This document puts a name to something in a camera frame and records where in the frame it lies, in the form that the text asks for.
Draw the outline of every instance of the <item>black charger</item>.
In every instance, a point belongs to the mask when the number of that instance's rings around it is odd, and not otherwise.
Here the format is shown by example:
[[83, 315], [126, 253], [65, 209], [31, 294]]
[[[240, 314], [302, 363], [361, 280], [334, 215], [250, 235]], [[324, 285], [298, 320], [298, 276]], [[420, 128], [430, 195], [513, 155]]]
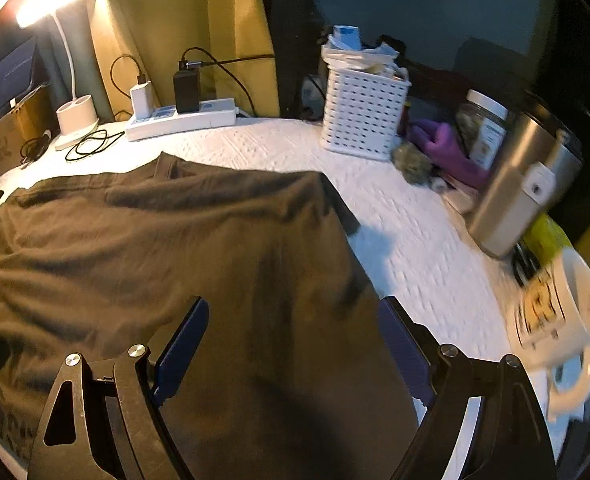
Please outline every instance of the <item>black charger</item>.
[[178, 114], [200, 111], [200, 67], [201, 61], [179, 62], [179, 71], [173, 76], [175, 107]]

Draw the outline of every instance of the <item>plastic bag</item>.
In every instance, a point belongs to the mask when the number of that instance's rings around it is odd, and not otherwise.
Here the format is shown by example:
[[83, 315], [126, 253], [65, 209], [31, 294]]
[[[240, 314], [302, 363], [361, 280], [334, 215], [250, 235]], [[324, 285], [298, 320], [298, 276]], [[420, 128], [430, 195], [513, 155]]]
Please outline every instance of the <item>plastic bag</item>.
[[563, 247], [572, 247], [566, 233], [547, 214], [537, 218], [522, 240], [535, 254], [541, 267], [549, 263]]
[[394, 65], [397, 56], [399, 52], [386, 43], [364, 50], [341, 50], [333, 48], [331, 43], [322, 45], [322, 59], [334, 69], [366, 70], [375, 65]]

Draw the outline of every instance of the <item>power strip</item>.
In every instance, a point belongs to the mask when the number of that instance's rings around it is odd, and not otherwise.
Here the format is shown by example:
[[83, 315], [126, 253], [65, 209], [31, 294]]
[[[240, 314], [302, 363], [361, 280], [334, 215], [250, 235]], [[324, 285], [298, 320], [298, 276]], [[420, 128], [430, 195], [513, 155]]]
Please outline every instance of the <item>power strip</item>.
[[178, 114], [175, 105], [157, 108], [151, 117], [136, 119], [135, 115], [124, 126], [129, 141], [148, 139], [168, 134], [233, 126], [237, 116], [235, 99], [200, 101], [200, 111]]

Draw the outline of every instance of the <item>metal screw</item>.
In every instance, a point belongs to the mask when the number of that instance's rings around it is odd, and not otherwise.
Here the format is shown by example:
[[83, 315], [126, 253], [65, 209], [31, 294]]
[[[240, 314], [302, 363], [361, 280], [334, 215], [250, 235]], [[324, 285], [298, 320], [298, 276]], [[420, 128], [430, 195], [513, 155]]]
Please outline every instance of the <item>metal screw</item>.
[[457, 354], [459, 354], [457, 347], [455, 345], [451, 345], [450, 343], [441, 345], [440, 351], [444, 357], [455, 357]]
[[69, 354], [64, 360], [67, 366], [75, 366], [80, 362], [80, 354]]
[[517, 355], [507, 354], [506, 362], [508, 363], [508, 366], [512, 366], [513, 368], [519, 368], [521, 366], [520, 358], [518, 358]]
[[137, 344], [137, 345], [133, 345], [129, 348], [129, 355], [131, 357], [139, 357], [144, 352], [146, 352], [146, 346], [144, 346], [144, 345]]

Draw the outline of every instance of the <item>white mattress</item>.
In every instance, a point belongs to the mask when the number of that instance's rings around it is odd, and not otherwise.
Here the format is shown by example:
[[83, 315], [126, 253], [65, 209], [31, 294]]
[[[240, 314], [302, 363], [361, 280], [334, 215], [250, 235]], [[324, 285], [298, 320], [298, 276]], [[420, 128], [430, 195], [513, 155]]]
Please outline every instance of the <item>white mattress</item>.
[[[120, 124], [111, 124], [119, 131]], [[324, 172], [361, 222], [350, 244], [380, 296], [396, 296], [415, 322], [440, 342], [451, 342], [473, 358], [499, 360], [510, 352], [503, 314], [517, 292], [507, 264], [482, 254], [462, 219], [439, 195], [410, 186], [388, 162], [327, 152], [317, 140], [320, 127], [290, 120], [238, 120], [236, 126], [128, 142], [78, 162], [66, 162], [53, 146], [35, 164], [0, 178], [2, 189], [30, 187], [58, 175], [133, 170], [164, 151], [186, 160], [239, 170]], [[531, 380], [541, 405], [546, 378]], [[468, 412], [445, 479], [459, 478], [475, 428], [478, 399]], [[419, 416], [424, 408], [416, 402]], [[568, 418], [549, 425], [555, 456]], [[5, 459], [8, 452], [0, 449]], [[21, 467], [18, 478], [26, 477]]]

